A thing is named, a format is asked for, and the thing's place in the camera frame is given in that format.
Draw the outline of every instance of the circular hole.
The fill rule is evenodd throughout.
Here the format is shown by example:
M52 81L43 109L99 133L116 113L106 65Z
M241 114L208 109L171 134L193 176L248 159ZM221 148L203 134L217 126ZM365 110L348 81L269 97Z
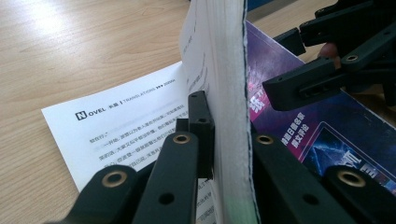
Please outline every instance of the circular hole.
M306 203L312 204L312 205L318 205L319 204L319 200L317 197L315 197L312 194L305 194L303 196L303 199Z
M346 58L346 60L352 62L357 60L358 58L359 58L358 55L350 55Z
M197 121L200 123L206 123L206 119L198 119Z
M339 171L337 176L342 182L352 187L362 188L366 185L366 181L360 175L350 171Z
M108 182L110 183L117 183L122 179L122 175L120 174L114 174L108 177Z
M180 134L174 137L174 142L178 144L185 144L190 142L190 137L186 134Z
M113 171L103 177L102 184L107 188L115 188L125 182L126 177L123 171Z
M160 196L160 199L158 201L163 205L168 205L172 203L174 200L175 200L175 196L172 193L165 193Z
M263 145L271 145L274 143L274 139L267 135L259 135L256 140Z

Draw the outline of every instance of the paper sheet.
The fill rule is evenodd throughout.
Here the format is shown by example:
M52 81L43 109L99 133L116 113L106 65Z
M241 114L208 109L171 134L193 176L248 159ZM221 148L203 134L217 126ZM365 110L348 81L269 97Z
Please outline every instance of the paper sheet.
M176 118L188 115L180 66L42 110L78 190L108 165L138 171L157 159Z
M180 36L190 92L204 90L216 125L214 196L219 223L255 223L244 1L192 0Z

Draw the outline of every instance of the wooden table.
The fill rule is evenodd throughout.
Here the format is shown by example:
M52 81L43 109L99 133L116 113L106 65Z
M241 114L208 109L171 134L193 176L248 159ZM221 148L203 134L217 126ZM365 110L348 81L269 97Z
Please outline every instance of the wooden table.
M275 36L333 2L275 0L248 19ZM41 109L180 61L188 7L187 0L0 3L0 223L66 216L78 191ZM305 60L316 57L311 51Z

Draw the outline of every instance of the wood grain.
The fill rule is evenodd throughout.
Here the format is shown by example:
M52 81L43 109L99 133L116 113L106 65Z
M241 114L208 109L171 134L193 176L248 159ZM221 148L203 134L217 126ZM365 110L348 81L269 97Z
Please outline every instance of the wood grain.
M41 109L180 61L188 6L187 0L0 3L0 223L43 223L69 212L78 191Z

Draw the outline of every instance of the logo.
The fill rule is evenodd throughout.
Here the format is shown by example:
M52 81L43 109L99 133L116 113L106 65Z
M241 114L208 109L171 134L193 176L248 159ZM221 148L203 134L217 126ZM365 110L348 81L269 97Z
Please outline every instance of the logo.
M78 120L82 120L82 119L87 118L88 116L87 116L87 113L85 113L85 111L81 111L81 112L76 113L76 117Z

